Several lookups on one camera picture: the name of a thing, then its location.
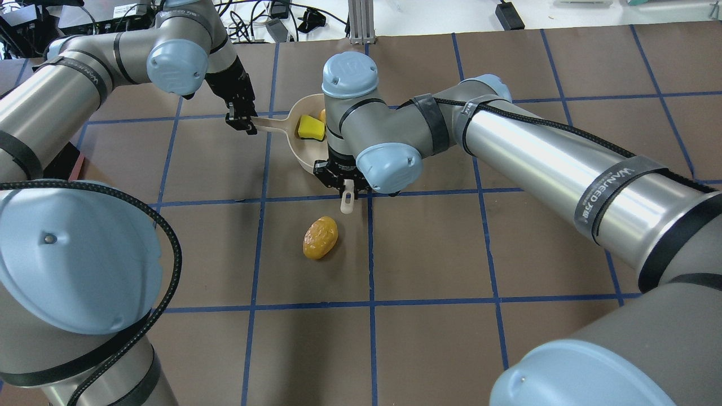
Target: yellow potato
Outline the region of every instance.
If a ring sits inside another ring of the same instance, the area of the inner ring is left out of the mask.
[[[303,254],[310,259],[321,259],[336,245],[339,228],[334,219],[323,216],[316,220],[303,237]]]

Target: white surface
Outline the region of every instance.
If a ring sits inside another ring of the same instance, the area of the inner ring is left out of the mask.
[[[325,9],[345,20],[346,0],[294,0],[299,4]],[[605,25],[651,24],[660,22],[709,20],[711,0],[651,0],[640,6],[629,6],[627,0],[612,0],[603,4],[564,4],[555,0],[513,0],[526,28],[593,27]],[[424,35],[464,33],[471,31],[501,31],[496,18],[496,0],[375,0],[374,25],[376,35]],[[253,3],[238,4],[236,12],[245,20],[251,18]],[[262,5],[256,7],[256,15]],[[303,8],[292,7],[296,18]],[[224,21],[230,24],[226,14]],[[290,19],[284,20],[293,33]],[[254,28],[256,38],[272,42],[262,25]],[[300,40],[328,40],[343,38],[344,25],[330,17],[326,26],[300,34]]]

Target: robotic arm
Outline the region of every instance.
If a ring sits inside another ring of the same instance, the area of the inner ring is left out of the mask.
[[[169,0],[153,30],[54,44],[50,61],[0,101],[0,179],[39,177],[117,85],[150,81],[189,96],[205,77],[229,108],[227,122],[254,132],[251,84],[217,20],[208,0]],[[329,159],[314,167],[327,186],[340,190],[351,179],[356,191],[394,194],[419,176],[424,157],[459,144],[634,266],[646,292],[533,350],[499,378],[492,405],[710,405],[722,397],[718,191],[514,106],[490,75],[397,111],[377,86],[376,65],[361,53],[327,62]],[[0,230],[8,230],[0,233],[0,347],[11,349],[0,351],[0,377],[41,386],[65,405],[149,317],[160,289],[157,240],[147,219],[107,196],[47,189],[0,198]],[[95,250],[78,248],[88,246],[78,238]],[[55,293],[59,281],[66,288]],[[176,401],[144,338],[80,404]]]

